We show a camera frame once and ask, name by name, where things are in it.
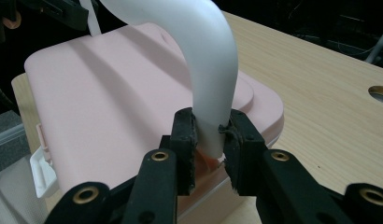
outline wooden surface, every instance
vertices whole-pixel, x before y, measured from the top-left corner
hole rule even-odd
[[[285,128],[274,145],[293,153],[321,185],[343,193],[349,183],[383,188],[383,103],[368,89],[383,86],[383,69],[225,13],[240,70],[276,91]],[[35,112],[25,75],[13,88],[31,149]],[[222,223],[259,223],[246,200]]]

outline dark background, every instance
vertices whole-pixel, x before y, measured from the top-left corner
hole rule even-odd
[[[216,0],[220,9],[281,32],[364,60],[383,33],[383,0]],[[103,33],[124,25],[100,3]],[[13,102],[11,80],[24,72],[26,58],[39,49],[87,35],[22,3],[18,29],[6,29],[0,44],[0,89]],[[383,50],[376,65],[383,67]],[[10,108],[0,102],[0,114]]]

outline white tube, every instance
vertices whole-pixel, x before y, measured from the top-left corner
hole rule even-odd
[[[191,75],[199,148],[211,158],[222,154],[238,72],[232,30],[209,0],[102,0],[120,20],[138,25],[152,22],[177,41]]]
[[[99,27],[98,19],[96,18],[95,11],[93,10],[91,0],[79,0],[80,5],[89,10],[89,17],[87,18],[87,25],[89,26],[90,35],[92,37],[101,34],[101,28]]]
[[[369,56],[366,58],[367,63],[373,63],[377,55],[380,53],[380,51],[383,49],[383,35],[378,40],[377,44],[373,48],[372,52],[370,52]]]
[[[19,124],[13,128],[5,130],[4,132],[0,133],[0,146],[23,135],[25,135],[23,124]]]

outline gray floor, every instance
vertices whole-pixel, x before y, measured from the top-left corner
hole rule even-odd
[[[20,116],[12,111],[0,114],[0,133],[21,123]],[[0,171],[29,153],[25,135],[3,144],[0,146]]]

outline black mechanical arm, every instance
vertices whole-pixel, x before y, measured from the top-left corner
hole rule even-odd
[[[289,152],[268,149],[248,117],[233,110],[225,169],[240,196],[256,196],[262,223],[383,223],[383,189],[351,184],[344,195],[321,186]],[[175,114],[171,135],[147,153],[139,173],[114,189],[88,182],[70,189],[46,223],[177,223],[177,195],[194,188],[197,144],[192,109]]]
[[[89,11],[83,8],[76,0],[19,0],[20,3],[39,13],[45,13],[56,21],[70,28],[84,31],[87,28]],[[94,9],[97,4],[92,1]],[[0,0],[0,43],[6,41],[2,18],[16,21],[16,0]]]

